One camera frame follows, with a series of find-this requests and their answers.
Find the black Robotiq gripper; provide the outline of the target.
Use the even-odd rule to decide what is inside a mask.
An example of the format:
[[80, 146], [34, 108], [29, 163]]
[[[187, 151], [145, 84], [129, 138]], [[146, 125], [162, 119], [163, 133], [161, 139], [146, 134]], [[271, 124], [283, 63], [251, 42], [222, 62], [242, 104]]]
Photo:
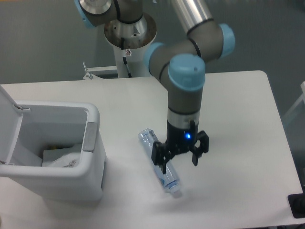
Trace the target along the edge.
[[209, 136], [202, 130], [198, 132], [198, 125], [194, 120], [188, 123], [187, 128], [178, 128], [167, 122], [166, 143], [155, 141], [152, 146], [151, 159], [162, 173], [166, 173], [167, 163], [176, 155], [192, 152], [192, 163], [198, 165], [203, 153], [209, 151]]

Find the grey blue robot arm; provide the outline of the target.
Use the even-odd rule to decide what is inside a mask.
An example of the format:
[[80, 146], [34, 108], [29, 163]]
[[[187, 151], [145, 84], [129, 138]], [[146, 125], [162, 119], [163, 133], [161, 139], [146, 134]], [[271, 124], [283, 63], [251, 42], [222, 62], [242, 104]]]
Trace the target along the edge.
[[175, 45], [155, 42], [154, 19], [143, 11], [141, 0], [77, 0], [84, 24], [104, 26], [113, 47], [118, 77], [152, 76], [168, 93], [167, 138], [152, 147], [151, 159], [162, 172], [176, 155], [192, 153], [198, 164], [209, 150], [209, 137], [199, 131], [205, 65], [231, 54], [233, 30], [217, 24], [203, 0], [172, 0], [171, 5], [186, 33]]

